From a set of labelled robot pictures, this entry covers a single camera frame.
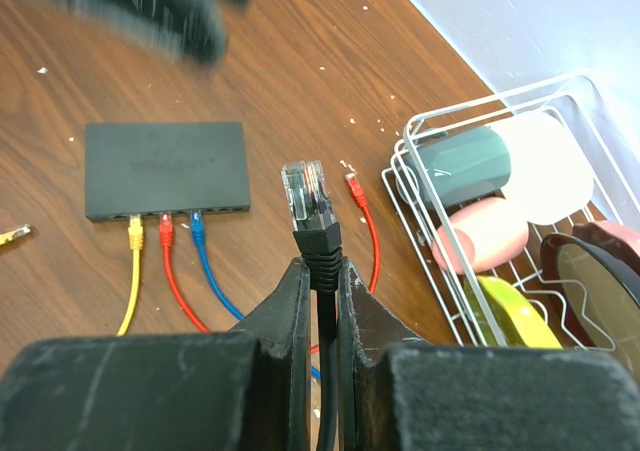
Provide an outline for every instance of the dish rack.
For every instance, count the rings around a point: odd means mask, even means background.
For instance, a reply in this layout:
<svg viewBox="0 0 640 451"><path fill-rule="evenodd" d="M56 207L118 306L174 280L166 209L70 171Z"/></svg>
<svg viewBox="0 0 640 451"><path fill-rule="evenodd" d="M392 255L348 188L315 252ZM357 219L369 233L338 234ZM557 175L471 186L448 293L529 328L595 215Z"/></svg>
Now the dish rack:
<svg viewBox="0 0 640 451"><path fill-rule="evenodd" d="M508 117L518 112L538 110L549 113L557 118L566 128L571 130L592 164L595 162L600 164L604 163L604 168L602 165L599 166L600 173L607 173L608 176L616 176L617 179L620 180L619 182L622 187L626 193L628 193L628 200L625 200L625 202L635 206L640 214L640 204L636 196L632 192L615 159L612 157L609 148L602 139L602 135L596 126L595 120L590 116L589 110L585 105L585 85L590 88L592 96L596 98L599 97L597 88L588 74L572 73L413 116L404 128L402 139L395 144L389 168L382 171L382 179L391 201L418 255L427 280L435 293L438 303L442 307L454 337L460 345L486 346L487 342L481 331L481 325L488 325L490 327L499 346L507 346L507 342L484 293L481 291L478 280L471 269L469 259L465 255L459 239L453 232L447 210L445 210L440 197L437 195L434 184L420 158L418 146L430 139L432 140L442 136L444 133L464 132L465 128L473 127L473 125L479 126L487 124L496 118ZM503 100L508 100L512 104L505 108L503 104L501 104ZM488 106L492 106L493 108L486 113L481 113L482 108L486 109ZM452 121L454 120L454 115L464 115L465 119L454 121L452 124L440 127L430 127L434 118L441 121ZM590 136L582 134L583 139L581 139L580 133L591 134ZM586 148L589 146L587 146L586 141L590 143L595 142L597 145L595 147L591 146L591 149L587 150ZM418 171L418 176L407 167L406 160L403 159L404 156L410 156L412 158ZM599 205L601 208L604 208L608 219L615 219L622 223L618 209L610 199L609 194L601 182L602 174L598 174L595 166L594 174L594 198L598 199ZM420 191L418 189L418 183L416 182L417 179L424 185L436 216L432 215L433 211L431 213L428 211L424 201L420 198ZM499 276L509 281L515 288L519 289L530 302L540 310L541 316L547 324L552 326L552 328L560 328L568 338L568 342L567 339L565 339L565 345L582 349L613 351L616 346L613 339L585 315L587 290L582 283L578 284L585 292L583 306L581 310L574 310L574 312L576 314L581 313L584 319L594 324L596 329L600 330L606 337L609 346L606 348L588 347L568 329L566 318L569 305L565 297L552 289L544 289L544 285L559 284L562 283L562 281L545 280L542 276L538 258L535 256L536 250L539 249L544 236L551 232L559 231L570 233L570 227L573 227L575 223L593 221L597 219L596 216L598 216L599 213L600 210L596 208L592 202L581 211L567 216L552 226L530 225L531 233L529 243L523 253L514 260L492 269L491 272L494 276ZM486 321L478 319L471 309L469 300L464 292L464 282L461 277L457 276L453 271L451 259L446 254L442 246L442 241L436 232L437 221L442 224L454 245L457 257L464 269L463 278L468 281ZM442 251L444 261L447 264L447 270L440 268L431 259L430 248L433 241L436 242L436 245L439 246ZM548 304L545 304L550 303L550 299L559 300L561 304L559 316L553 316L555 320L553 325L550 320L552 314L555 313L549 312L549 309L547 309Z"/></svg>

